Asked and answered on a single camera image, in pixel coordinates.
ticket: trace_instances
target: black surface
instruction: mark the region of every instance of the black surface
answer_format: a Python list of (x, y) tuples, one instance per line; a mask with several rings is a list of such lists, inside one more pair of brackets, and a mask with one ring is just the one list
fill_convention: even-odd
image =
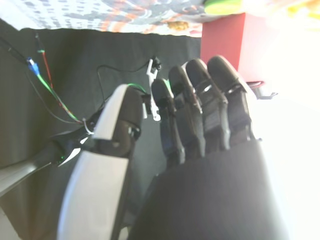
[(156, 177), (129, 240), (288, 240), (259, 141)]
[[(190, 37), (70, 29), (40, 30), (39, 35), (46, 49), (55, 90), (80, 119), (88, 118), (102, 103), (97, 66), (108, 64), (135, 69), (156, 54), (163, 64), (158, 77), (167, 78), (171, 67), (200, 55), (200, 39)], [(47, 78), (31, 29), (16, 31), (0, 20), (0, 36), (23, 55), (39, 62), (42, 75)], [(26, 79), (25, 71), (28, 70), (24, 65), (0, 49), (0, 166), (33, 155), (50, 136), (77, 127), (58, 122), (46, 112)], [(103, 68), (100, 74), (106, 96), (121, 83), (138, 83), (150, 91), (145, 70), (119, 73)], [(49, 107), (67, 119), (55, 100), (33, 76), (31, 78)], [(22, 239), (56, 238), (63, 194), (75, 162), (61, 168), (43, 169), (0, 198), (1, 207)], [(150, 117), (142, 123), (142, 135), (134, 153), (131, 213), (138, 211), (152, 177), (165, 167), (159, 124)]]

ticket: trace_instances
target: red wire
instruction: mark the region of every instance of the red wire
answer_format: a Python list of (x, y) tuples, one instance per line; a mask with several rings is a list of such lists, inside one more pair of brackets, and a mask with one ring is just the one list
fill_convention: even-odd
[(46, 72), (47, 72), (48, 77), (49, 77), (50, 86), (53, 89), (54, 85), (52, 84), (52, 78), (51, 78), (50, 69), (49, 69), (49, 65), (48, 65), (48, 62), (47, 62), (47, 57), (46, 57), (46, 53), (45, 52), (42, 53), (42, 57), (43, 57), (44, 65), (45, 65), (45, 68), (46, 68)]

